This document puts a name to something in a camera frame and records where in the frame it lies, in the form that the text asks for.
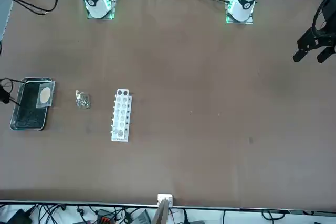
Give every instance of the table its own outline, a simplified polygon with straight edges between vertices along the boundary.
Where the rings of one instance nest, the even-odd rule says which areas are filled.
[[[291,59],[320,2],[258,0],[253,25],[212,0],[118,0],[112,22],[81,0],[15,4],[1,76],[56,91],[40,132],[11,131],[1,105],[1,198],[335,210],[336,59]],[[111,142],[117,88],[133,93],[128,143]]]

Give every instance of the tray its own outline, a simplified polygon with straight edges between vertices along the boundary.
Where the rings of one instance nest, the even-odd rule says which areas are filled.
[[[36,108],[39,85],[51,82],[50,78],[24,78],[22,81],[28,84],[21,84],[17,92],[17,102],[11,119],[11,129],[14,131],[40,131],[44,128],[48,107]]]

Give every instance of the metal frame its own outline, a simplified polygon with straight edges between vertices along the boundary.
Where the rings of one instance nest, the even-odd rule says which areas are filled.
[[[34,204],[48,204],[57,205],[63,204],[66,206],[90,206],[90,207],[129,207],[129,208],[157,208],[157,205],[142,205],[142,204],[117,204],[117,203],[101,203],[101,202],[83,202],[83,201],[33,201],[33,200],[0,200],[0,205],[34,205]],[[271,209],[271,208],[230,208],[230,207],[199,207],[199,206],[173,206],[174,209],[194,209],[194,210],[216,210],[216,211],[236,211],[236,212],[262,212],[270,211],[272,214],[287,213],[293,215],[306,215],[302,210],[299,209]],[[336,217],[336,211],[323,211],[314,213],[316,216],[329,216]]]

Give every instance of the wire bundle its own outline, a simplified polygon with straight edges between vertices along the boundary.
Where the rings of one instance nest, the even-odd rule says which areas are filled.
[[[94,210],[91,206],[89,206],[89,208],[94,212],[94,214],[98,215],[98,211]],[[117,210],[116,208],[114,208],[114,212],[109,212],[106,215],[100,216],[100,218],[105,217],[105,216],[110,216],[113,215],[110,219],[114,219],[115,221],[120,221],[119,224],[125,223],[125,224],[131,224],[132,220],[129,221],[130,219],[132,219],[132,214],[139,210],[140,208],[135,208],[133,211],[131,212],[127,212],[126,210],[128,209],[128,207],[123,207],[119,210]],[[82,220],[84,223],[87,223],[87,221],[84,219],[83,217],[83,213],[81,213],[82,209],[79,209],[79,207],[77,207],[77,212],[80,213]]]
[[[262,210],[262,211],[261,211],[261,215],[263,216],[263,218],[264,218],[265,220],[272,221],[272,224],[274,224],[274,221],[275,221],[275,220],[282,220],[282,219],[285,217],[286,214],[282,214],[282,216],[280,216],[280,217],[276,217],[276,218],[275,218],[275,217],[273,217],[273,215],[271,214],[270,211],[264,211],[264,210]]]
[[[61,208],[64,211],[66,209],[66,206],[63,204],[57,204],[51,207],[49,207],[48,205],[44,205],[44,204],[40,205],[40,210],[38,212],[38,224],[41,224],[41,221],[46,215],[47,215],[47,219],[45,221],[45,224],[48,224],[50,220],[53,222],[53,224],[58,224],[57,221],[53,218],[53,214],[59,208]],[[46,212],[41,217],[42,209],[44,209]]]
[[[48,12],[52,12],[58,4],[58,0],[55,0],[54,5],[51,9],[45,9],[45,8],[41,8],[41,7],[38,7],[36,5],[33,5],[33,4],[31,4],[29,2],[26,2],[24,0],[12,0],[12,1],[21,5],[22,7],[24,7],[25,9],[27,9],[28,11],[30,11],[30,12],[36,14],[36,15],[46,15]]]

